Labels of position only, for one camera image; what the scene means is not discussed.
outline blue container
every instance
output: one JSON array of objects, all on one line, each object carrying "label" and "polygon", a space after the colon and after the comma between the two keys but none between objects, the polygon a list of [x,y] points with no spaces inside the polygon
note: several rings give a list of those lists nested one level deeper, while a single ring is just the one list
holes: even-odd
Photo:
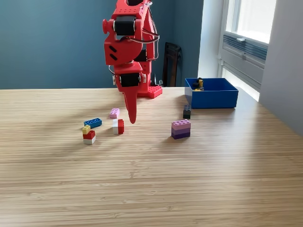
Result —
[{"label": "blue container", "polygon": [[193,109],[235,108],[239,91],[225,78],[203,79],[204,91],[194,91],[197,78],[185,79],[185,96]]}]

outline white lego brick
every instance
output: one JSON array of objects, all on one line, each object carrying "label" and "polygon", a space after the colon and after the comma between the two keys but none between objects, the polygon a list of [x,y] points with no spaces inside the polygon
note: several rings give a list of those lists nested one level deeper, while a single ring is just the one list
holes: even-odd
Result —
[{"label": "white lego brick", "polygon": [[84,144],[92,145],[96,141],[96,136],[92,140],[83,140]]},{"label": "white lego brick", "polygon": [[113,120],[113,128],[117,127],[118,128],[118,119]]},{"label": "white lego brick", "polygon": [[115,135],[119,135],[118,127],[113,127],[113,133],[114,133]]}]

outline teal wall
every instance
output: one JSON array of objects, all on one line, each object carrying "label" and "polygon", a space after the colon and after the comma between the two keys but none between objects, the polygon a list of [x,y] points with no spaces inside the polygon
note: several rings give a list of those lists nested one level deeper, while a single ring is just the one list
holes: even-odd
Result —
[{"label": "teal wall", "polygon": [[[202,0],[154,0],[160,56],[153,63],[162,77],[165,42],[184,53],[182,78],[196,77]],[[102,20],[115,0],[0,0],[0,89],[113,87],[105,65]]]},{"label": "teal wall", "polygon": [[183,59],[177,86],[185,78],[197,78],[202,28],[203,0],[175,0],[174,43],[181,46]]}]

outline red robotic arm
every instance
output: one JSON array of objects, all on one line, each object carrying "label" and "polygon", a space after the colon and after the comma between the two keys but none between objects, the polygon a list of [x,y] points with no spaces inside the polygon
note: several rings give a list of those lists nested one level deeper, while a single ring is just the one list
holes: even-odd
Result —
[{"label": "red robotic arm", "polygon": [[160,86],[151,85],[152,61],[158,58],[155,58],[155,42],[160,38],[149,8],[151,4],[150,0],[118,0],[112,18],[103,20],[103,31],[109,33],[104,42],[106,65],[113,74],[114,84],[125,96],[133,124],[137,97],[155,98],[162,94]]}]

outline purple lego brick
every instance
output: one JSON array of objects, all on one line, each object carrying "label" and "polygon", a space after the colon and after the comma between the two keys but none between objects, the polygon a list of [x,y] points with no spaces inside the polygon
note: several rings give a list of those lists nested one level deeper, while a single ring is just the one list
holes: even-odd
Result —
[{"label": "purple lego brick", "polygon": [[117,119],[119,114],[120,114],[120,109],[119,108],[113,108],[112,111],[109,114],[109,118]]},{"label": "purple lego brick", "polygon": [[175,140],[178,140],[178,139],[190,137],[190,132],[183,133],[183,134],[179,134],[179,135],[174,135],[174,134],[172,133],[171,136],[172,136],[172,138],[174,138]]},{"label": "purple lego brick", "polygon": [[174,134],[174,135],[184,134],[184,133],[188,133],[188,132],[190,132],[190,128],[180,129],[180,130],[174,130],[173,128],[171,128],[171,134]]},{"label": "purple lego brick", "polygon": [[191,126],[190,121],[187,119],[176,121],[171,124],[171,127],[174,130],[188,129],[188,128],[190,128],[190,126]]}]

